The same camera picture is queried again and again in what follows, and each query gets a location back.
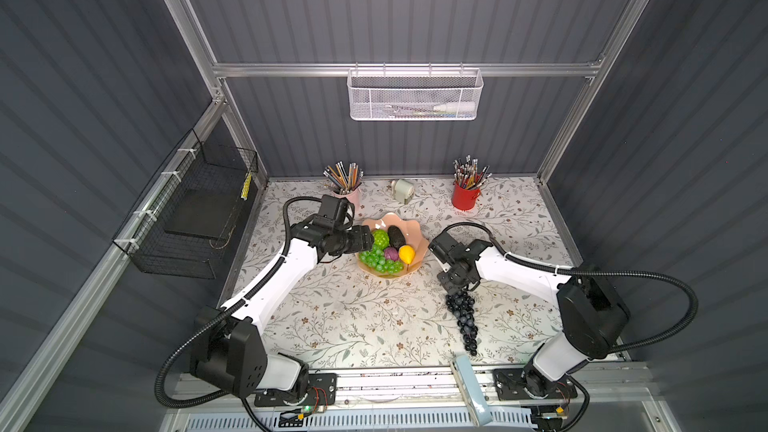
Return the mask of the red pen cup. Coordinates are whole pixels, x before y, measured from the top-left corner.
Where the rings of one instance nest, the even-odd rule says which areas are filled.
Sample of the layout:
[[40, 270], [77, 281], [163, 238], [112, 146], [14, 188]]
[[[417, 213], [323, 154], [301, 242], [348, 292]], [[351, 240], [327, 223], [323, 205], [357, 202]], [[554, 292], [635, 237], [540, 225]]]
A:
[[456, 183], [454, 184], [451, 203], [458, 210], [469, 211], [476, 206], [480, 194], [480, 189], [467, 189]]

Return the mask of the yellow lemon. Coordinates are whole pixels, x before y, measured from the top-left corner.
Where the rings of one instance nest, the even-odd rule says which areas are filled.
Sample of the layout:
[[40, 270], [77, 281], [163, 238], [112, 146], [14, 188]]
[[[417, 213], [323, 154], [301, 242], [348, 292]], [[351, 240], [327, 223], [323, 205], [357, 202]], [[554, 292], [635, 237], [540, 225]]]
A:
[[408, 244], [405, 244], [398, 249], [399, 260], [406, 265], [413, 263], [415, 254], [415, 249]]

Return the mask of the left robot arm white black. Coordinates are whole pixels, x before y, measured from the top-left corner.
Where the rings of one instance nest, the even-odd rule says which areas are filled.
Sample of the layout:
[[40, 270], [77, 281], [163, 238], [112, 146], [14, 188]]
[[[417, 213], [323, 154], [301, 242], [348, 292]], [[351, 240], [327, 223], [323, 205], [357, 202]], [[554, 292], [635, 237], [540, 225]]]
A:
[[354, 223], [355, 206], [346, 198], [294, 197], [284, 203], [282, 213], [282, 248], [219, 309], [198, 315], [202, 326], [221, 314], [225, 317], [191, 343], [190, 373], [238, 398], [260, 391], [296, 398], [306, 394], [308, 366], [289, 355], [267, 352], [262, 335], [289, 292], [324, 258], [373, 247], [370, 228]]

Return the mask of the aluminium front rail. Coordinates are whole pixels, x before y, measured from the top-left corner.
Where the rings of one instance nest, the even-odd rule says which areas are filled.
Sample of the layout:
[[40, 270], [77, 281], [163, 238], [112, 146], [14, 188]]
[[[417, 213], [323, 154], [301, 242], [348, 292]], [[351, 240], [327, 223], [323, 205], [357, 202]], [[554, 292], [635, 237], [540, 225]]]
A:
[[[520, 365], [475, 365], [476, 377], [485, 398], [491, 405], [554, 404], [555, 400], [499, 400], [493, 385], [492, 370], [520, 367]], [[363, 404], [425, 405], [427, 403], [460, 403], [459, 392], [451, 367], [418, 366], [402, 368], [367, 369], [312, 369], [308, 373], [334, 373], [338, 375], [335, 405]], [[581, 383], [591, 395], [592, 403], [643, 402], [661, 396], [650, 369], [643, 362], [593, 362], [577, 371], [570, 379]], [[569, 401], [572, 406], [583, 399], [583, 394]]]

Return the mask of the dark purple grape bunch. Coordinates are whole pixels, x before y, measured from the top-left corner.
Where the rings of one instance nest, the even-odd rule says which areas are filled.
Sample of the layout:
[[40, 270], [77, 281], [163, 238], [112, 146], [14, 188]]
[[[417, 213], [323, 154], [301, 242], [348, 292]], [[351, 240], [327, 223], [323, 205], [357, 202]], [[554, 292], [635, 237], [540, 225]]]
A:
[[444, 301], [448, 312], [454, 316], [466, 352], [478, 355], [478, 326], [475, 321], [475, 299], [467, 289], [447, 294]]

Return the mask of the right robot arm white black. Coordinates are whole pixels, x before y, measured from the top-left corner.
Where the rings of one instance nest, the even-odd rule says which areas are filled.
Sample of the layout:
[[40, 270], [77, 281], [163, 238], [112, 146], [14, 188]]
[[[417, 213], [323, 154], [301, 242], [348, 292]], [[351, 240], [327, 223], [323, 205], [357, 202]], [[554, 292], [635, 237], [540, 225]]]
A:
[[488, 240], [465, 245], [448, 231], [436, 236], [429, 250], [442, 267], [438, 281], [450, 294], [493, 281], [540, 298], [559, 312], [562, 330], [524, 368], [529, 389], [559, 382], [583, 362], [610, 355], [629, 321], [628, 307], [598, 271], [531, 261]]

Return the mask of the pens bundle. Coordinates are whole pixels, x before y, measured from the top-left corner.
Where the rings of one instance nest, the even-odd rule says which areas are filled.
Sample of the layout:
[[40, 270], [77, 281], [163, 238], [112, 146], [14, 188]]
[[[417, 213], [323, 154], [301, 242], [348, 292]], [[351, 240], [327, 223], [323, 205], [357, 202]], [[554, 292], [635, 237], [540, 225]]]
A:
[[454, 160], [454, 184], [464, 190], [480, 190], [492, 178], [488, 166], [481, 167], [471, 155]]

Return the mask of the pink pencil cup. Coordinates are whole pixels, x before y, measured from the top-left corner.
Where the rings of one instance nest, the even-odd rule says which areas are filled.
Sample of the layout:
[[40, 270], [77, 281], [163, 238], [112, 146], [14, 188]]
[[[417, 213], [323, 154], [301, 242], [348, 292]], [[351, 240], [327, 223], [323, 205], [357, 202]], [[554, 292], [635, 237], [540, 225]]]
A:
[[342, 192], [335, 192], [334, 195], [338, 198], [345, 198], [354, 207], [355, 213], [361, 211], [360, 188], [351, 191], [342, 190]]

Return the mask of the white marker in basket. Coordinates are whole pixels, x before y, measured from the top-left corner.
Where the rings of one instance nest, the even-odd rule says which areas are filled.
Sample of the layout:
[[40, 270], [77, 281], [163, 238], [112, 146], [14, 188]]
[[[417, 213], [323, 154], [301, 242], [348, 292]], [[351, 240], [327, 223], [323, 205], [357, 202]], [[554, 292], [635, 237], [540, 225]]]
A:
[[416, 104], [416, 106], [387, 106], [395, 114], [412, 115], [472, 115], [476, 112], [475, 102], [444, 102], [444, 104]]

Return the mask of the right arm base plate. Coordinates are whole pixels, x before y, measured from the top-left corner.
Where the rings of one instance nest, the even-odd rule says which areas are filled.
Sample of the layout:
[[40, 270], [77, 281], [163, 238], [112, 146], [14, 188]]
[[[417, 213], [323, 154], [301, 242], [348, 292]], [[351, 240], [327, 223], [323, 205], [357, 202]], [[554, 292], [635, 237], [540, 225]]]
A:
[[538, 372], [520, 367], [492, 370], [493, 385], [499, 400], [555, 400], [569, 402], [579, 396], [575, 384], [565, 377], [549, 381]]

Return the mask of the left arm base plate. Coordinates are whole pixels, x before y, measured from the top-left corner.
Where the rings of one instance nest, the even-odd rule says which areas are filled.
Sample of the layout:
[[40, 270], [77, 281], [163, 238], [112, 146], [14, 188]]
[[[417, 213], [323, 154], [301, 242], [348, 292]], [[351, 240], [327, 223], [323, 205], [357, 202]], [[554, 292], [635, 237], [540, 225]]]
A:
[[337, 374], [310, 373], [300, 377], [297, 384], [288, 391], [257, 390], [252, 404], [256, 407], [327, 407], [335, 404], [337, 390]]

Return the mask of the green custard apple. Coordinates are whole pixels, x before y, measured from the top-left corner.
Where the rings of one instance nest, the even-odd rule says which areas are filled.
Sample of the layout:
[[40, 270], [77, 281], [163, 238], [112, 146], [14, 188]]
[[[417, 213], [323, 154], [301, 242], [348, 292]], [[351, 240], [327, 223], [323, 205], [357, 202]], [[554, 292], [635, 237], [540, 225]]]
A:
[[373, 248], [384, 250], [390, 246], [389, 234], [386, 230], [376, 229], [372, 231]]

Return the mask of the purple passion fruit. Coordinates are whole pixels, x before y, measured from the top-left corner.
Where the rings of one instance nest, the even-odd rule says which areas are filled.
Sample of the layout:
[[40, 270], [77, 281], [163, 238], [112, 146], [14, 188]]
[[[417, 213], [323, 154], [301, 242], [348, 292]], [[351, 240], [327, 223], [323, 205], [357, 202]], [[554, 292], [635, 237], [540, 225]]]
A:
[[394, 247], [387, 247], [383, 253], [388, 260], [398, 261], [400, 259], [399, 251]]

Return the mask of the dark avocado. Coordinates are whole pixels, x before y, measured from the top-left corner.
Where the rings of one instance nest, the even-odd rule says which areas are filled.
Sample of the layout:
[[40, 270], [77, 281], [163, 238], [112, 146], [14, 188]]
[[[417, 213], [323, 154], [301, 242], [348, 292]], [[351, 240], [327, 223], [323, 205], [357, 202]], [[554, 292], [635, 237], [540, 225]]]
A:
[[401, 229], [396, 225], [390, 225], [387, 228], [387, 235], [389, 238], [389, 246], [399, 250], [401, 247], [407, 244], [405, 235]]

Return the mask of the green grape bunch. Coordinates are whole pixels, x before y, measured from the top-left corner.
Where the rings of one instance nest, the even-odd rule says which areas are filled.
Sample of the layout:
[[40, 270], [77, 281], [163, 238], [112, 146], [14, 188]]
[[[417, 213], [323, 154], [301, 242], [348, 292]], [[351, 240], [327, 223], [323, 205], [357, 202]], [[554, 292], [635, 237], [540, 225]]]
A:
[[370, 251], [360, 252], [358, 257], [366, 267], [375, 273], [393, 276], [402, 272], [405, 269], [405, 264], [400, 260], [388, 260], [384, 256], [384, 250], [372, 248]]

